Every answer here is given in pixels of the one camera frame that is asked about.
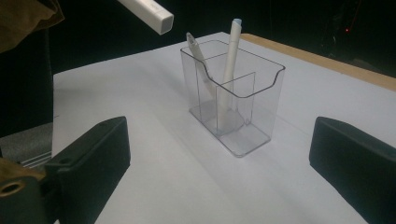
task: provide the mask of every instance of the white table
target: white table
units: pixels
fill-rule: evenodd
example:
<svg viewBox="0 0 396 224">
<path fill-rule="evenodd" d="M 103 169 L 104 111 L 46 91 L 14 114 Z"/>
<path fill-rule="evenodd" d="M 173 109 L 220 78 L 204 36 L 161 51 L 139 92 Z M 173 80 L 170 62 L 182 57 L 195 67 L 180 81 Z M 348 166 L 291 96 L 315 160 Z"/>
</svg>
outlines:
<svg viewBox="0 0 396 224">
<path fill-rule="evenodd" d="M 197 40 L 212 39 L 228 35 Z M 188 111 L 186 46 L 55 75 L 55 154 L 100 121 L 128 119 L 131 167 L 96 223 L 365 223 L 310 167 L 314 123 L 340 119 L 395 147 L 395 91 L 241 40 L 286 75 L 273 140 L 237 159 Z"/>
</svg>

